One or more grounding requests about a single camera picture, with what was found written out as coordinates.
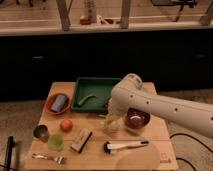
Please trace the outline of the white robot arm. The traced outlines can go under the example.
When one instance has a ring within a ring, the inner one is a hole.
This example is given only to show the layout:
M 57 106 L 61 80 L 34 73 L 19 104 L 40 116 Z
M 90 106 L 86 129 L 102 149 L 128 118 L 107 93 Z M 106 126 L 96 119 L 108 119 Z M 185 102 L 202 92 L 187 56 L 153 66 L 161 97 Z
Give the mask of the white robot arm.
M 108 111 L 117 118 L 133 108 L 213 139 L 213 105 L 144 91 L 142 79 L 134 73 L 123 77 L 112 88 L 110 95 Z

